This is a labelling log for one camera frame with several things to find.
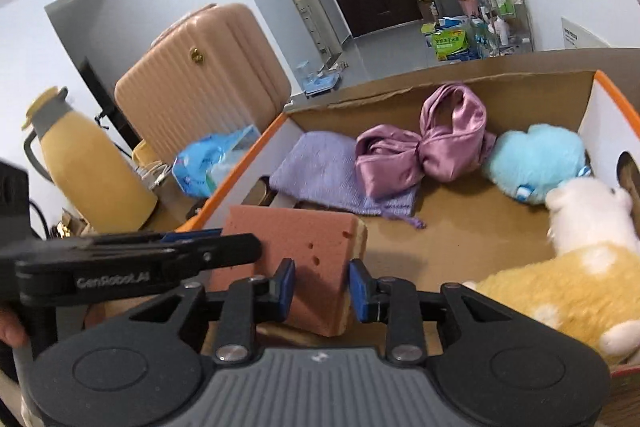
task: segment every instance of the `gray ribbed panel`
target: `gray ribbed panel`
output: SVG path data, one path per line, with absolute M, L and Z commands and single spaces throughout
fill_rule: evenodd
M 201 64 L 190 58 L 197 47 Z M 177 25 L 116 84 L 118 106 L 162 161 L 211 133 L 281 113 L 291 86 L 246 6 L 203 10 Z
M 328 358 L 314 360 L 319 353 Z M 254 365 L 215 374 L 167 427 L 472 427 L 424 373 L 375 350 L 267 349 Z

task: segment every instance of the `green package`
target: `green package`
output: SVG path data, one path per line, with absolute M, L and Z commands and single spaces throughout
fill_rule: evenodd
M 438 60 L 447 60 L 449 55 L 469 48 L 464 30 L 439 30 L 432 35 L 431 41 L 436 50 L 436 55 L 438 55 Z

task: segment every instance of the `pink suitcase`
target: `pink suitcase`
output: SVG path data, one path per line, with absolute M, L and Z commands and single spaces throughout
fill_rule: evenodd
M 207 6 L 156 39 L 116 84 L 115 99 L 138 135 L 172 164 L 188 144 L 281 113 L 291 86 L 247 6 Z

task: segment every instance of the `white plush head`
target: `white plush head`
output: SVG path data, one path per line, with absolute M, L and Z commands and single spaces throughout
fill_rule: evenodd
M 639 251 L 632 200 L 624 188 L 610 188 L 596 178 L 576 178 L 550 191 L 545 203 L 556 255 L 597 243 Z

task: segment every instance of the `purple fabric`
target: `purple fabric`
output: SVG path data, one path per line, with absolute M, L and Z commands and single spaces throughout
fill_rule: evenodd
M 380 201 L 372 200 L 358 186 L 355 149 L 355 140 L 341 134 L 308 132 L 271 175 L 270 185 L 297 200 L 342 208 L 362 216 L 402 219 L 423 228 L 420 220 L 410 217 L 418 186 L 407 187 L 402 194 Z
M 452 127 L 436 125 L 438 107 L 453 106 Z M 463 84 L 440 87 L 422 106 L 420 134 L 378 125 L 356 142 L 356 173 L 369 198 L 379 200 L 413 187 L 425 176 L 450 182 L 482 164 L 495 136 L 485 131 L 486 110 Z

